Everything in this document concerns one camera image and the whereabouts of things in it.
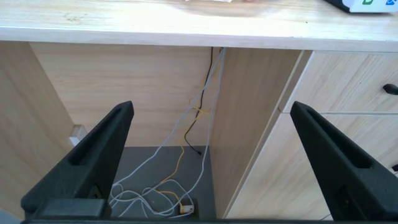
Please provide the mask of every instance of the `green logo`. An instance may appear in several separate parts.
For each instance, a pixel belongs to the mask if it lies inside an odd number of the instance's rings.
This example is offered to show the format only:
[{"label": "green logo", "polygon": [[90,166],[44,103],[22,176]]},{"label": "green logo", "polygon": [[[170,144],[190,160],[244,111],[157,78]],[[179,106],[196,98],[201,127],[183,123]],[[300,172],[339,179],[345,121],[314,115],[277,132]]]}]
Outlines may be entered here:
[{"label": "green logo", "polygon": [[373,3],[373,0],[363,0],[362,4],[370,5]]}]

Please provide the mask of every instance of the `black cable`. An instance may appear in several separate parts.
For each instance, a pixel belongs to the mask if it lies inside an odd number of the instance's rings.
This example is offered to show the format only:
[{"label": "black cable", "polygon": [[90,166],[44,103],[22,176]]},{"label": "black cable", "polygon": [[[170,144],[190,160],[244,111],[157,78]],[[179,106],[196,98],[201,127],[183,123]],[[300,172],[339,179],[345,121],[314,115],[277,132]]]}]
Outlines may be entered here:
[{"label": "black cable", "polygon": [[322,220],[324,220],[324,219],[328,218],[330,215],[331,215],[331,214],[329,214],[329,215],[327,215],[327,216],[323,217],[323,218],[322,218],[320,221],[322,221]]},{"label": "black cable", "polygon": [[[205,80],[205,85],[207,80],[209,79],[209,75],[210,75],[210,70],[211,70],[211,66],[213,66],[213,49],[214,47],[211,47],[211,53],[210,53],[210,66],[209,66],[209,70],[207,71],[207,76],[206,76],[206,80]],[[201,93],[201,97],[200,97],[200,104],[199,104],[199,109],[201,109],[202,104],[203,104],[203,94],[205,93],[205,91],[203,90]],[[200,111],[197,111],[197,114],[195,116],[195,119],[198,117]],[[192,150],[194,150],[195,152],[197,152],[199,155],[201,155],[201,152],[197,151],[195,148],[193,148],[191,146],[191,144],[188,142],[187,140],[187,134],[189,133],[189,131],[191,131],[191,128],[193,127],[193,125],[196,123],[196,120],[191,124],[191,126],[188,128],[188,131],[185,133],[184,135],[184,139],[187,142],[187,144],[189,145],[189,147],[191,147]]]}]

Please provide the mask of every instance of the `drawer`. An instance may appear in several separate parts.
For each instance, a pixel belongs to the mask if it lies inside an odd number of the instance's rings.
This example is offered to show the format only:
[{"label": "drawer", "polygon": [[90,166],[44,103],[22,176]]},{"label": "drawer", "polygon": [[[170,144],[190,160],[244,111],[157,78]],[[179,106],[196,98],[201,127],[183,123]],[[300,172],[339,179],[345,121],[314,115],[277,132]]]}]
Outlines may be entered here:
[{"label": "drawer", "polygon": [[[385,167],[398,163],[398,116],[325,118]],[[320,220],[329,213],[292,119],[281,114],[227,217]]]},{"label": "drawer", "polygon": [[283,112],[300,101],[318,112],[398,113],[398,54],[314,52]]}]

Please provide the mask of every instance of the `wooden desk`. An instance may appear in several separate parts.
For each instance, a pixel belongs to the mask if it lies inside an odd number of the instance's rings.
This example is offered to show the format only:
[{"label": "wooden desk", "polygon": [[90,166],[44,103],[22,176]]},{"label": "wooden desk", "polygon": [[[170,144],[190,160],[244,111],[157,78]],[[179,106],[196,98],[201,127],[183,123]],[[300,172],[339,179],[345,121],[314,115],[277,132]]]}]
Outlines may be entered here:
[{"label": "wooden desk", "polygon": [[[0,9],[0,206],[18,217],[20,198],[72,148],[74,124],[90,130],[132,100],[126,146],[160,145],[219,47],[228,48],[210,147],[220,218],[327,215],[287,114],[294,100],[386,167],[398,162],[398,97],[382,90],[398,85],[397,14],[349,15],[322,0],[0,0]],[[217,87],[214,78],[204,108]],[[207,121],[192,144],[206,143]]]}]

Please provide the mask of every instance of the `black drawer handle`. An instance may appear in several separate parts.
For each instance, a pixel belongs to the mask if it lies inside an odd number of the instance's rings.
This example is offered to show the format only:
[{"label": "black drawer handle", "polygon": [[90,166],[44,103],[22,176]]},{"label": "black drawer handle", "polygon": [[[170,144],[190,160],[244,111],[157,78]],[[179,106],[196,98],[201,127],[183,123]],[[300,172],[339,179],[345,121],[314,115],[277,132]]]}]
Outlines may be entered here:
[{"label": "black drawer handle", "polygon": [[391,95],[398,95],[398,87],[394,84],[387,84],[383,86],[384,91]]}]

